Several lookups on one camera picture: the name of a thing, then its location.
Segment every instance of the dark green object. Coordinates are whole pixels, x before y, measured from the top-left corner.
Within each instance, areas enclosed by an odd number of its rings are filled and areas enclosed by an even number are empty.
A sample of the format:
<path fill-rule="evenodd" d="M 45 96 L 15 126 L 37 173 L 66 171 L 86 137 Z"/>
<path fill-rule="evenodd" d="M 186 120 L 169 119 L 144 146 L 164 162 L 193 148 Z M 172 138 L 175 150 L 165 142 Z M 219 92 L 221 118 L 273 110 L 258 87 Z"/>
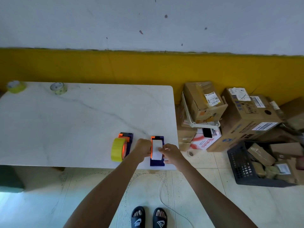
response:
<path fill-rule="evenodd" d="M 20 193 L 24 185 L 11 166 L 0 166 L 0 192 Z"/>

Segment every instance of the left hand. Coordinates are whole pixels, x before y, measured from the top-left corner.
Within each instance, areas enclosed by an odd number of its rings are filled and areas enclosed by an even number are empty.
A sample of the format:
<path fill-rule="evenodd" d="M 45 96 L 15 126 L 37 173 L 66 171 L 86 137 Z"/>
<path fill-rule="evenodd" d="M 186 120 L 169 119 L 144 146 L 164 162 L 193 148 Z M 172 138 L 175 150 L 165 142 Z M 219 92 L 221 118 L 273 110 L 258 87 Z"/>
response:
<path fill-rule="evenodd" d="M 152 142 L 150 140 L 140 138 L 131 153 L 136 154 L 136 157 L 138 157 L 139 161 L 142 162 L 145 157 L 149 157 L 151 155 L 151 145 Z"/>

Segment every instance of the white wall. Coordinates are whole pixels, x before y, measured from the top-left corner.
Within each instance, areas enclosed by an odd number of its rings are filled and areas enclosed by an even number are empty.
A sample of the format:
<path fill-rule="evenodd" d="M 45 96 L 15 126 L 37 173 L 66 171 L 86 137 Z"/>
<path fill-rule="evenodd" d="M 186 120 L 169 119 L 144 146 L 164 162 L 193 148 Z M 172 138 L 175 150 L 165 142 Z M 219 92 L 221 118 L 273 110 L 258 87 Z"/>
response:
<path fill-rule="evenodd" d="M 0 0 L 0 47 L 304 55 L 304 0 Z"/>

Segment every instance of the right arm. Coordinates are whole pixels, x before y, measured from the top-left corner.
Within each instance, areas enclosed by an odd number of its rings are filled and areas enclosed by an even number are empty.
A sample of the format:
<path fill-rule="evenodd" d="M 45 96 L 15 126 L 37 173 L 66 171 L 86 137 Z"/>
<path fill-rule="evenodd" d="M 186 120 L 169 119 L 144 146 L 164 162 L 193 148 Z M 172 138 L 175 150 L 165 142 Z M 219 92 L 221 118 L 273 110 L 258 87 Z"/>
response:
<path fill-rule="evenodd" d="M 177 146 L 166 144 L 159 151 L 183 173 L 216 228 L 257 226 L 232 201 L 209 183 L 181 154 Z"/>

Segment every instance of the nike logo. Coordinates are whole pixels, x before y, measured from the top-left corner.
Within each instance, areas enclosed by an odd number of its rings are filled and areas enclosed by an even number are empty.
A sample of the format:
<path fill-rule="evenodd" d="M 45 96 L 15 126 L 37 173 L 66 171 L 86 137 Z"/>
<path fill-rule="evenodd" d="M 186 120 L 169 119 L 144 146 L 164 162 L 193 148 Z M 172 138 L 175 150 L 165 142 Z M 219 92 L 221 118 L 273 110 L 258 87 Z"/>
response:
<path fill-rule="evenodd" d="M 134 226 L 139 226 L 141 223 L 141 218 L 137 219 L 136 222 L 134 222 Z"/>
<path fill-rule="evenodd" d="M 160 228 L 163 228 L 163 226 L 165 225 L 165 221 L 158 221 L 157 224 Z"/>

